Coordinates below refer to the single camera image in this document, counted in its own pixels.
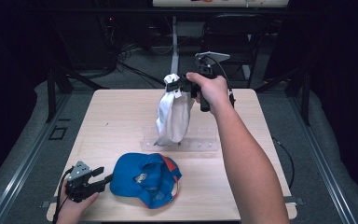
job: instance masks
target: metal bar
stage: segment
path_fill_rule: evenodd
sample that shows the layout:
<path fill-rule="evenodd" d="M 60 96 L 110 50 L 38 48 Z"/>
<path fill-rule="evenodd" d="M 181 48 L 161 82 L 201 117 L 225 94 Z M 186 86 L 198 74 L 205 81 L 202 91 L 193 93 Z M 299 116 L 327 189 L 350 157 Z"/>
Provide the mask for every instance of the metal bar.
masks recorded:
<path fill-rule="evenodd" d="M 178 74 L 179 67 L 179 54 L 178 54 L 178 35 L 177 35 L 177 23 L 176 17 L 172 18 L 172 64 L 171 64 L 171 74 Z"/>
<path fill-rule="evenodd" d="M 296 118 L 300 123 L 304 133 L 307 135 L 310 140 L 311 145 L 311 154 L 313 159 L 315 160 L 316 166 L 318 167 L 319 172 L 321 173 L 321 177 L 324 180 L 324 183 L 327 187 L 328 192 L 330 193 L 331 199 L 336 206 L 338 214 L 342 220 L 342 223 L 357 223 L 351 209 L 349 208 L 345 197 L 341 191 L 341 188 L 334 178 L 334 175 L 330 169 L 330 166 L 327 160 L 324 157 L 324 153 L 319 147 L 318 141 L 313 135 L 312 129 L 310 126 L 307 126 L 304 120 L 302 119 L 301 114 L 299 113 L 299 102 L 294 97 L 289 97 L 289 104 L 292 106 L 295 111 Z"/>
<path fill-rule="evenodd" d="M 0 198 L 0 223 L 3 223 L 5 217 L 17 198 L 22 186 L 24 185 L 28 175 L 31 173 L 36 160 L 39 158 L 41 153 L 41 147 L 45 140 L 57 122 L 58 116 L 61 114 L 66 104 L 68 103 L 70 95 L 64 94 L 57 105 L 57 116 L 53 117 L 51 123 L 46 123 L 43 127 L 43 130 L 36 138 L 32 150 L 25 156 L 24 160 L 21 162 L 17 172 L 11 178 L 9 184 L 7 185 L 5 192 Z"/>

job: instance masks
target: human arm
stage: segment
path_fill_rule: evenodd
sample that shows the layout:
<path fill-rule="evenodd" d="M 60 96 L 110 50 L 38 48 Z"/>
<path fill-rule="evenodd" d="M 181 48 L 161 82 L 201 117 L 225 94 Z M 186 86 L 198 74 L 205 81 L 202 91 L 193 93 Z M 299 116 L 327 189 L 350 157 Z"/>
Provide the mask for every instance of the human arm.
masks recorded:
<path fill-rule="evenodd" d="M 97 200 L 99 193 L 94 193 L 86 200 L 80 203 L 76 203 L 67 198 L 68 196 L 65 193 L 66 183 L 67 179 L 65 179 L 62 183 L 62 190 L 60 196 L 62 208 L 58 215 L 57 224 L 77 224 L 80 221 L 80 217 L 83 212 Z"/>
<path fill-rule="evenodd" d="M 242 222 L 289 223 L 279 179 L 264 150 L 232 107 L 226 80 L 195 73 L 186 76 L 200 85 L 216 119 L 228 182 Z"/>

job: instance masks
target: cap logo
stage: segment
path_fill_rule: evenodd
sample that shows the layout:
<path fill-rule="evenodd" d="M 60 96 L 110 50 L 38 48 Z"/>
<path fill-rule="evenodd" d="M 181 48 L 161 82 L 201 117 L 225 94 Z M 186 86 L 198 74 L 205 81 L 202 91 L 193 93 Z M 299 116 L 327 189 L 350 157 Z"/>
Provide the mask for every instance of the cap logo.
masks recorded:
<path fill-rule="evenodd" d="M 136 183 L 140 184 L 142 181 L 144 181 L 147 178 L 147 174 L 140 174 L 134 178 Z"/>

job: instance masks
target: white cloth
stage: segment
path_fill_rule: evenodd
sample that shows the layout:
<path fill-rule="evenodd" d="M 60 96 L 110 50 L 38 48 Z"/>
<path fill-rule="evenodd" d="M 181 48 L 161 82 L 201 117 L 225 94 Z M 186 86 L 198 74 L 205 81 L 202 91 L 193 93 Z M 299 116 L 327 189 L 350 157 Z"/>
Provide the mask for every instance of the white cloth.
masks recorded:
<path fill-rule="evenodd" d="M 176 74 L 167 75 L 164 82 L 171 83 L 179 79 Z M 185 137 L 188 123 L 190 122 L 190 110 L 194 104 L 190 92 L 165 91 L 162 95 L 156 120 L 158 140 L 156 145 L 164 147 L 179 143 Z"/>

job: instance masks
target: forearm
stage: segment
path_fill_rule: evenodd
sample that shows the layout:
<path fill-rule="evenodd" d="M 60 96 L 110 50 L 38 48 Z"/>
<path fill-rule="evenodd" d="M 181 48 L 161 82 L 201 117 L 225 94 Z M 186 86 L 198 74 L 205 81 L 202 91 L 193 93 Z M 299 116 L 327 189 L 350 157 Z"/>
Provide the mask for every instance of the forearm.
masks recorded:
<path fill-rule="evenodd" d="M 215 108 L 227 178 L 242 221 L 288 222 L 278 177 L 232 106 Z"/>

